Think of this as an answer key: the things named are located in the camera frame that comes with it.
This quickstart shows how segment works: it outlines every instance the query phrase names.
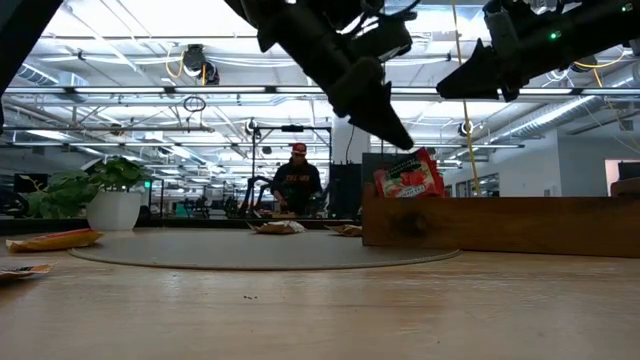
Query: black hoodie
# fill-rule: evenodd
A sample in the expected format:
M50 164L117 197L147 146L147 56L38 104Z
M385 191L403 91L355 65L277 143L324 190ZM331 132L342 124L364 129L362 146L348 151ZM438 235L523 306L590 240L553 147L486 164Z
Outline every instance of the black hoodie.
M278 191L296 214L304 213L309 198L315 192L322 191L318 168L304 162L294 165L291 160L278 168L271 185L272 193Z

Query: potted plant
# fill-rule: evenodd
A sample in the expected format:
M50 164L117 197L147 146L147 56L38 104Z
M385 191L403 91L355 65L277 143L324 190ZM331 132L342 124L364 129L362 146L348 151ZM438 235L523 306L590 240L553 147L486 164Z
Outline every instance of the potted plant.
M94 230L131 230L140 212L140 193L132 186L147 179L144 168L123 157L97 164L91 183L99 191L87 205L87 220Z
M21 175L29 180L36 188L36 192L26 195L29 202L28 216L45 219L66 219L76 217L80 211L98 193L98 186L91 182L91 178L84 171L54 174L49 179L49 185L43 185L29 176Z

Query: green light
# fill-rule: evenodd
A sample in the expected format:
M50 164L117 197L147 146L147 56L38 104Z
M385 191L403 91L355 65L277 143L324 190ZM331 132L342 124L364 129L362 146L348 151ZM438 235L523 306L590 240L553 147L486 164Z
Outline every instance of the green light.
M549 35L549 39L557 40L560 36L562 36L562 33L560 31L554 31Z

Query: white pot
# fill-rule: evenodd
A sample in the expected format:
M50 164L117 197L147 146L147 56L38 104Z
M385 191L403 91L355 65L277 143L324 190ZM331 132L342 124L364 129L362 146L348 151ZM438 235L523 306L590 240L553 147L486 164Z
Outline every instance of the white pot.
M99 192L87 205L89 226L96 231L133 229L140 213L140 194Z

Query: red cap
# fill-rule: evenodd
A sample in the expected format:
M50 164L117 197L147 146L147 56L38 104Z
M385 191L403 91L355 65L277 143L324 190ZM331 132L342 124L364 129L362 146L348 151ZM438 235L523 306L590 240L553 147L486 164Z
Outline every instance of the red cap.
M306 155L307 154L307 145L303 143L295 143L293 144L292 152L296 154Z

